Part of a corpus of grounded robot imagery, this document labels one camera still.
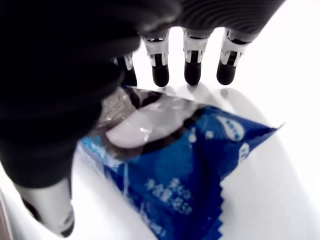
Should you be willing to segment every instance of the plastic packaging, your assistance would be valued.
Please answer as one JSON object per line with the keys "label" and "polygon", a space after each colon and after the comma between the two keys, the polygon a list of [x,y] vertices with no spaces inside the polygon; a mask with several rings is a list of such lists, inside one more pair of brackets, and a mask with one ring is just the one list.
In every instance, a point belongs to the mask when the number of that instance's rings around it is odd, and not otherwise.
{"label": "plastic packaging", "polygon": [[81,140],[160,240],[216,240],[220,182],[277,129],[164,93],[118,88]]}

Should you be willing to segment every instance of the blue snack package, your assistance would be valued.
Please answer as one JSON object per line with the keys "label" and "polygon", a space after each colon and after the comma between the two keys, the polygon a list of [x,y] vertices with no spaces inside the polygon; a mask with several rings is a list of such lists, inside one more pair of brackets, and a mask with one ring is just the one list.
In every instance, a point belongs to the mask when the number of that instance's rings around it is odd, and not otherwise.
{"label": "blue snack package", "polygon": [[221,237],[220,182],[277,129],[164,93],[118,88],[86,161],[114,181],[160,240]]}

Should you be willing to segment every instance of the black fingertip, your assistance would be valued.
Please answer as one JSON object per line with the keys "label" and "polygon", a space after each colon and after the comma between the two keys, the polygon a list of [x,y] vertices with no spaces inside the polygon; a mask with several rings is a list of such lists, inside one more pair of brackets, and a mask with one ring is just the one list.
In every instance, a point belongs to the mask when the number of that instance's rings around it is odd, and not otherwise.
{"label": "black fingertip", "polygon": [[158,87],[165,87],[169,83],[169,68],[165,66],[152,67],[153,81]]}
{"label": "black fingertip", "polygon": [[185,62],[184,63],[184,79],[185,81],[194,86],[197,85],[201,78],[201,63]]}
{"label": "black fingertip", "polygon": [[69,237],[74,231],[74,228],[75,228],[75,221],[72,222],[71,226],[67,230],[62,231],[61,235],[65,238]]}
{"label": "black fingertip", "polygon": [[233,65],[223,65],[219,62],[218,69],[216,71],[216,79],[222,85],[229,85],[235,78],[236,67]]}
{"label": "black fingertip", "polygon": [[132,67],[131,70],[124,70],[124,80],[122,82],[123,86],[134,86],[138,85],[135,68]]}

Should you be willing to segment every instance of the white table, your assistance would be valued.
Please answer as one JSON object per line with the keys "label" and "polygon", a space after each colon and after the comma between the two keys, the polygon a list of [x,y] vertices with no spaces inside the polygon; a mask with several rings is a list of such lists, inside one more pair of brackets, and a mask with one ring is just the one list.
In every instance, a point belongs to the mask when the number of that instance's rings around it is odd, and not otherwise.
{"label": "white table", "polygon": [[[285,122],[221,183],[222,240],[320,239],[319,28],[320,2],[288,0],[248,47],[228,87],[216,80],[222,28],[208,42],[197,87],[187,86],[183,77],[180,28],[170,31],[170,81],[165,89],[153,83],[143,45],[133,57],[140,88],[216,105],[271,126]],[[21,239],[59,239],[27,214],[2,168],[0,187],[22,220],[22,232],[36,229],[37,236]],[[72,187],[76,223],[69,239],[155,239],[113,186],[79,160]]]}

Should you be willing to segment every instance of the robotic hand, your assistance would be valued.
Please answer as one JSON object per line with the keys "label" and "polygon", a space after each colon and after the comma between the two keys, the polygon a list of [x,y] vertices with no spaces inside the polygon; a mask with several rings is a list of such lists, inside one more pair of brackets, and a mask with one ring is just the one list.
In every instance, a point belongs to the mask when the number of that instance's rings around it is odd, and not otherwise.
{"label": "robotic hand", "polygon": [[183,27],[184,76],[196,85],[208,38],[225,27],[217,79],[227,85],[283,1],[0,0],[0,160],[33,217],[71,234],[77,141],[95,126],[103,98],[122,81],[137,85],[140,36],[163,87],[169,29]]}

